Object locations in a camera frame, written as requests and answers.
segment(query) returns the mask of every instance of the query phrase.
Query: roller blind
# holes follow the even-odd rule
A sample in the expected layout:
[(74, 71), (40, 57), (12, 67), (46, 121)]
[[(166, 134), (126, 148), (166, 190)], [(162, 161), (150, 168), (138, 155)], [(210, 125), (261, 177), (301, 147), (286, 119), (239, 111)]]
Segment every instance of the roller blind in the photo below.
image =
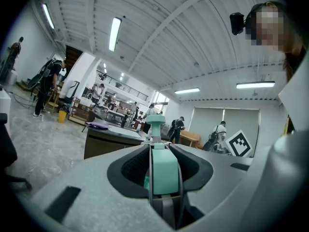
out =
[(224, 121), (226, 122), (226, 138), (228, 139), (237, 131), (242, 130), (253, 148), (248, 157), (253, 156), (258, 135), (259, 111), (225, 109)]
[(195, 108), (189, 131), (199, 134), (204, 145), (213, 128), (222, 121), (222, 116), (223, 108)]

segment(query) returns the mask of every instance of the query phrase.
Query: sneaker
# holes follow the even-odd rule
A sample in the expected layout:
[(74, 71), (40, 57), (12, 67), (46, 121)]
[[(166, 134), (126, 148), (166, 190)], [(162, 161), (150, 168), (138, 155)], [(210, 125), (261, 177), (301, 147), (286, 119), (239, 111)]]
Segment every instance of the sneaker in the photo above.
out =
[(33, 113), (33, 116), (35, 117), (39, 117), (39, 116), (42, 116), (42, 114), (40, 113), (39, 115), (35, 114), (35, 112)]

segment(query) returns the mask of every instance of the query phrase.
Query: yellow bucket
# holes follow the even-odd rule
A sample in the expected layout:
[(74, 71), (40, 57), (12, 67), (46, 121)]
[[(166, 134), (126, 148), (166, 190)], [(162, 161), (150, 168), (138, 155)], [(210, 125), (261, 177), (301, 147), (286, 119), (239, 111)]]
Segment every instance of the yellow bucket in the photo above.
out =
[(59, 111), (59, 118), (58, 118), (58, 122), (59, 123), (64, 123), (64, 120), (66, 118), (67, 113), (64, 111)]

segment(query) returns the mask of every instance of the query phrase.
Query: hair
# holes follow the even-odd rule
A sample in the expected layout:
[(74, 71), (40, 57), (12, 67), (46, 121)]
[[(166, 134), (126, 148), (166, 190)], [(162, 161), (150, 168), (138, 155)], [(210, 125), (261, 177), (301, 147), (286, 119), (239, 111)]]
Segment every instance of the hair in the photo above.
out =
[[(293, 18), (292, 13), (290, 12), (290, 8), (279, 2), (273, 2), (273, 1), (269, 2), (273, 3), (278, 8), (279, 12), (283, 13), (284, 18), (287, 19), (289, 23), (292, 25), (292, 27), (294, 27), (294, 29), (297, 31), (297, 33), (300, 36), (302, 36), (303, 34), (300, 32), (301, 31), (300, 28), (297, 27), (295, 24), (295, 19)], [(261, 45), (261, 40), (258, 40), (256, 38), (256, 13), (261, 11), (262, 8), (266, 6), (266, 3), (267, 2), (259, 3), (253, 6), (251, 11), (247, 15), (245, 22), (246, 34), (251, 36), (251, 40), (255, 42), (256, 45)], [(293, 74), (295, 73), (301, 61), (303, 60), (304, 56), (305, 56), (304, 48), (302, 49), (299, 56), (294, 56), (292, 53), (285, 53), (285, 61), (283, 64), (283, 68), (285, 69), (286, 72), (287, 82), (292, 78)]]

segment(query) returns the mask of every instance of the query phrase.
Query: concrete floor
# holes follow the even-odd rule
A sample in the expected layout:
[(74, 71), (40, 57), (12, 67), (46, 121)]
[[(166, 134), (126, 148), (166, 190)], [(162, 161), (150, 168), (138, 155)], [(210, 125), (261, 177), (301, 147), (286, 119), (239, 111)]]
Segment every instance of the concrete floor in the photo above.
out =
[[(15, 97), (22, 103), (28, 104), (27, 100), (32, 99), (30, 92), (22, 91), (16, 86), (5, 87), (5, 90), (19, 95), (20, 97)], [(64, 124), (58, 123), (57, 112), (45, 112), (42, 117), (34, 117), (34, 107), (27, 109), (14, 99), (13, 94), (9, 95), (12, 99), (11, 140), (18, 159), (6, 171), (7, 174), (26, 178), (32, 184), (32, 191), (25, 190), (21, 183), (14, 184), (13, 188), (32, 196), (47, 182), (84, 159), (87, 129), (82, 132), (82, 125), (67, 119)]]

